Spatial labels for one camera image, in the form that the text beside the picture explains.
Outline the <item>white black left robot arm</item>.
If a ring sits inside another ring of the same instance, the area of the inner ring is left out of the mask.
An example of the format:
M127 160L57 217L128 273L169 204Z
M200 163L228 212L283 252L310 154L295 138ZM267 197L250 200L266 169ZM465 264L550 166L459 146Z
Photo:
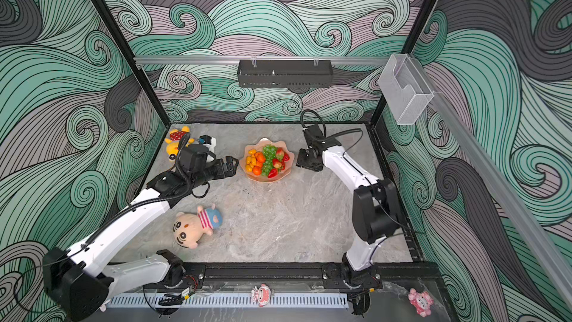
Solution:
M168 250L131 263L109 263L151 222L193 195L195 188L235 176L238 159L216 157L215 146L216 140L210 136L202 136L194 144L189 134L184 134L174 168L148 182L131 203L88 237L65 250L55 247L43 257L44 291L70 321L86 319L114 296L137 287L180 283L183 263Z

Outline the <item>pink scalloped fruit bowl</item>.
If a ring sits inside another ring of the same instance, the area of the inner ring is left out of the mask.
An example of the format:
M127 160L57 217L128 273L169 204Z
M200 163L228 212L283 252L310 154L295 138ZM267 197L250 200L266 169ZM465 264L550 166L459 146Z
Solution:
M248 172L246 170L246 165L251 165L253 168L256 166L256 164L246 164L246 159L247 157L255 157L256 155L259 153L262 153L262 149L264 146L266 145L274 145L277 148L283 148L290 156L290 160L287 162L283 162L284 163L284 168L283 170L280 171L279 175L277 177L275 177L274 179L269 179L268 177L263 176L262 174L260 174L259 176L256 176L253 174L253 171ZM248 151L255 149L256 150L256 154L254 155L249 155ZM295 155L291 152L289 152L289 150L287 150L287 146L285 144L285 142L283 141L278 141L278 142L273 142L270 141L267 138L263 138L261 139L257 144L255 145L247 145L244 148L244 157L241 158L239 160L240 163L240 167L243 169L243 171L245 172L246 176L250 179L250 180L254 180L256 182L259 183L273 183L276 182L278 180L283 179L284 177L288 176L291 173L292 167L293 167L293 159L295 158Z

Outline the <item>red strawberry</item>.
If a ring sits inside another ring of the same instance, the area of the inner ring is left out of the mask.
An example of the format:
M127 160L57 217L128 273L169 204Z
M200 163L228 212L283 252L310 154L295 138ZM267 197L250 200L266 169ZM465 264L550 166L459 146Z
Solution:
M284 163L281 160L278 160L277 158L273 159L272 164L273 164L273 167L279 171L283 170L283 168L285 166Z
M279 175L279 173L280 173L279 168L272 168L268 173L268 178L274 179L275 177L277 177Z
M287 162L290 160L290 156L289 154L283 149L283 148L278 148L276 150L276 154L275 157L278 159L278 161L280 162Z

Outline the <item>green grape bunch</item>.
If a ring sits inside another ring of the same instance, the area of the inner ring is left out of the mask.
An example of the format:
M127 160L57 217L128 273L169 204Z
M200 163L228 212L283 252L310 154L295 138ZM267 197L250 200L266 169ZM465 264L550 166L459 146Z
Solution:
M267 177L274 168L273 160L276 158L277 150L278 148L274 145L266 145L262 149L262 153L265 157L265 162L262 166L262 175L265 177Z

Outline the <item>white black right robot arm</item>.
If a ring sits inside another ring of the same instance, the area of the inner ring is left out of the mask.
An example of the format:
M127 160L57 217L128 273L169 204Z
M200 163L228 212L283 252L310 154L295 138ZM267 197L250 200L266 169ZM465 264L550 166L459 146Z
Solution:
M402 227L396 185L390 179L370 174L338 140L345 135L363 135L361 129L329 135L322 117L309 109L302 111L299 121L307 148L299 151L296 165L315 172L327 168L352 193L354 240L343 256L341 278L350 289L363 287L366 275L374 271L376 251Z

